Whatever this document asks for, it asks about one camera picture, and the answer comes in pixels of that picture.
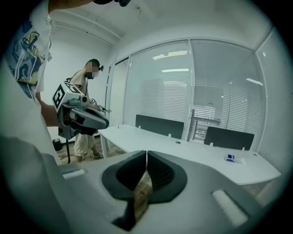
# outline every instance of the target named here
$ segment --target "man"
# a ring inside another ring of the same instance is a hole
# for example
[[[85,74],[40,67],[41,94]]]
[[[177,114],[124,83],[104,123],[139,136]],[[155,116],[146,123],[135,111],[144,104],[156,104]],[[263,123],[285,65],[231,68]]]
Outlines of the man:
[[[98,76],[100,63],[96,59],[89,60],[85,67],[73,75],[70,80],[84,95],[88,97],[87,82],[88,79],[94,79]],[[81,135],[75,136],[74,154],[77,162],[81,162],[83,156],[87,154],[87,150],[91,149],[94,158],[100,158],[99,152],[95,147],[94,135]]]
[[[14,92],[12,92],[14,108],[9,102],[1,100],[1,107],[6,108],[6,112],[5,122],[0,124],[0,133],[34,144],[41,153],[53,155],[58,164],[60,164],[60,159],[51,144],[47,129],[47,126],[59,125],[56,110],[54,106],[45,104],[40,95],[40,92],[44,90],[43,74],[51,45],[49,13],[57,9],[78,7],[90,2],[92,0],[42,1],[20,25],[1,61],[1,71],[5,74],[3,81],[7,87],[11,88],[10,92],[11,90]]]

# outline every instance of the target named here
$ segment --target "small bottle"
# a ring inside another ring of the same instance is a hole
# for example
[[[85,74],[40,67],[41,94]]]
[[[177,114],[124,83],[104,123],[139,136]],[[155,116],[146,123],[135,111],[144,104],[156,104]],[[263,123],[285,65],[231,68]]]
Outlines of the small bottle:
[[[231,154],[227,154],[224,156],[225,161],[233,162],[233,163],[242,163],[240,157],[234,156]]]

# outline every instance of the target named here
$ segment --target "white table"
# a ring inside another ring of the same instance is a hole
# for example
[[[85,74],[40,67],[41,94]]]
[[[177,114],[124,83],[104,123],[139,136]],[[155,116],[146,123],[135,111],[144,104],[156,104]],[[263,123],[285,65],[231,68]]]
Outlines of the white table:
[[[281,173],[256,152],[212,147],[166,137],[129,125],[99,130],[104,158],[107,157],[106,139],[125,152],[153,150],[210,166],[239,185],[271,181]],[[244,164],[227,162],[226,154],[240,156]]]

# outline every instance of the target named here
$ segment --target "white blinds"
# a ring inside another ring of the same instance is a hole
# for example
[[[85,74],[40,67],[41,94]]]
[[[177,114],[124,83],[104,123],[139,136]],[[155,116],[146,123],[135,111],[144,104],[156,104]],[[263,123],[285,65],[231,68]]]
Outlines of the white blinds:
[[[254,150],[265,111],[254,52],[215,41],[192,40],[191,44],[195,95],[188,141],[204,140],[207,128],[214,126],[254,134]]]
[[[126,83],[124,124],[136,115],[184,122],[191,103],[191,54],[188,41],[166,43],[131,56]]]

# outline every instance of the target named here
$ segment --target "khaki shorts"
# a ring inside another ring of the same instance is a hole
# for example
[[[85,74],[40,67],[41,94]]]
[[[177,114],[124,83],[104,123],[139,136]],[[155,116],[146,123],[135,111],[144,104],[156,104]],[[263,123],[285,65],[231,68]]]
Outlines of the khaki shorts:
[[[75,136],[74,155],[84,156],[87,154],[88,149],[95,145],[94,135],[81,135]]]

